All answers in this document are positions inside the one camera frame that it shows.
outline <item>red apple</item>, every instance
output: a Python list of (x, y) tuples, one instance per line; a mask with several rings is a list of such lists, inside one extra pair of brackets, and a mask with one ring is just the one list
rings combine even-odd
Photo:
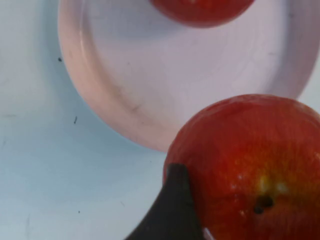
[(195, 27), (213, 27), (241, 15), (254, 0), (151, 0), (168, 17)]
[(320, 239), (320, 117), (306, 105), (220, 101), (180, 130), (164, 169), (171, 163), (187, 166), (195, 210), (216, 240)]

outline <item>dark spot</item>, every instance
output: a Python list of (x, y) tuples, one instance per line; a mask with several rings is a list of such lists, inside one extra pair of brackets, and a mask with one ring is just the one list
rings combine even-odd
[(253, 211), (254, 211), (255, 214), (259, 214), (260, 215), (260, 214), (263, 214), (265, 210), (260, 206), (255, 206), (253, 208)]
[(270, 196), (259, 196), (256, 204), (262, 208), (271, 208), (274, 205), (274, 200)]
[(3, 150), (6, 145), (7, 145), (7, 138), (4, 138), (1, 145), (1, 150)]
[(258, 196), (253, 211), (255, 214), (263, 214), (265, 209), (274, 206), (274, 200), (270, 196)]
[(1, 115), (1, 117), (4, 119), (13, 119), (13, 118), (16, 118), (17, 115), (16, 114), (3, 114), (3, 115)]

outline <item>table surface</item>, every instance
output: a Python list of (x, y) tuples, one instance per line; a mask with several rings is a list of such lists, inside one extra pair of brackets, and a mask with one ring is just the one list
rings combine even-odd
[[(0, 1), (0, 239), (121, 240), (161, 188), (165, 154), (124, 139), (73, 87), (58, 0)], [(300, 100), (320, 112), (320, 63)]]

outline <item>apple skin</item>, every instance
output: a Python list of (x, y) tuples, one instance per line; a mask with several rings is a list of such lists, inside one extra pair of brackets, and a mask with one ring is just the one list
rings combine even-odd
[(150, 0), (163, 14), (182, 24), (208, 28), (228, 23), (254, 0)]
[[(320, 239), (320, 117), (292, 99), (242, 95), (196, 114), (164, 163), (187, 166), (195, 210), (216, 240)], [(257, 214), (261, 197), (273, 206)]]

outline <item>yellow spot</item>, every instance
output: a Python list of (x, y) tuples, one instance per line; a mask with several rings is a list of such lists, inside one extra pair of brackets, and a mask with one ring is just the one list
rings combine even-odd
[(265, 194), (270, 189), (270, 183), (266, 176), (262, 176), (259, 181), (259, 191)]

